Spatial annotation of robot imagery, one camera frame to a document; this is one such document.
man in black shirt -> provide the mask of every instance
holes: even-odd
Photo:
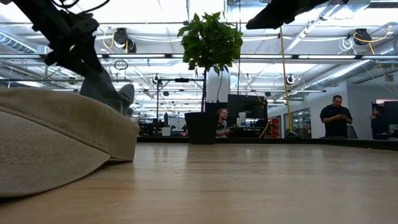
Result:
[[[347,124],[353,123],[349,110],[341,106],[343,98],[339,95],[333,97],[333,103],[321,111],[321,120],[325,124],[326,138],[347,138]]]

man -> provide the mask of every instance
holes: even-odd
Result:
[[[229,130],[226,129],[226,120],[228,118],[228,109],[226,109],[226,108],[219,109],[218,114],[220,115],[220,118],[218,120],[217,137],[226,138],[226,135],[229,133]]]
[[[375,106],[373,114],[371,115],[372,135],[375,140],[388,140],[388,137],[383,135],[389,130],[389,123],[384,115],[384,108],[382,106]]]
[[[321,111],[321,120],[325,124],[326,138],[347,138],[347,124],[353,123],[349,110],[341,106],[343,97],[336,95],[332,104]]]

desk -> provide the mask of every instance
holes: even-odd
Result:
[[[259,138],[265,127],[230,128],[229,138]]]
[[[139,143],[134,163],[0,203],[0,223],[396,224],[398,152]]]

baseball cap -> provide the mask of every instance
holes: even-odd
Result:
[[[44,192],[109,159],[132,161],[138,124],[99,101],[38,88],[0,88],[0,197]]]

plant stem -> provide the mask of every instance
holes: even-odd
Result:
[[[205,100],[206,100],[206,84],[207,84],[207,71],[206,71],[206,67],[205,67],[205,72],[203,73],[203,93],[201,95],[201,112],[205,112]]]

